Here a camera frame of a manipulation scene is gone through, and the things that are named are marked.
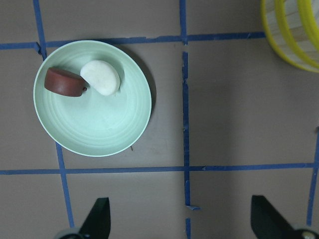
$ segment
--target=white egg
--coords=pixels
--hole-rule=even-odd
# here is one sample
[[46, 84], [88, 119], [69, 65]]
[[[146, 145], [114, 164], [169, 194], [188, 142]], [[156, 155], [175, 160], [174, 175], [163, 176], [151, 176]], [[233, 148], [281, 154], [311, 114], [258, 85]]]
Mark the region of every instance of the white egg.
[[101, 95], [109, 96], [118, 91], [120, 87], [120, 77], [117, 71], [109, 63], [94, 60], [86, 63], [80, 75]]

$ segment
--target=plate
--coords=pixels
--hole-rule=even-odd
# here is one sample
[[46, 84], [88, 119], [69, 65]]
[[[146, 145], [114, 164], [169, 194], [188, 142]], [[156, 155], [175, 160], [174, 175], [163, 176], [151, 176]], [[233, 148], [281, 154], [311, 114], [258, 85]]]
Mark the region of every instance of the plate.
[[[120, 88], [102, 96], [92, 87], [80, 97], [55, 94], [44, 88], [49, 67], [80, 74], [92, 60], [110, 63], [119, 73]], [[33, 101], [46, 132], [66, 149], [85, 156], [119, 153], [144, 132], [151, 115], [148, 82], [135, 61], [120, 49], [99, 41], [76, 41], [51, 53], [35, 77]]]

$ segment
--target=yellow basket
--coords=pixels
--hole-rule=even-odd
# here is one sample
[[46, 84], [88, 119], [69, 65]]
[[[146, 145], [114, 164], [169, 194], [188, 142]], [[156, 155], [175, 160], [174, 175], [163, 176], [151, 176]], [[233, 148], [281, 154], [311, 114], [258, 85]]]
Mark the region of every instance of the yellow basket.
[[262, 0], [267, 40], [285, 61], [319, 72], [319, 0]]

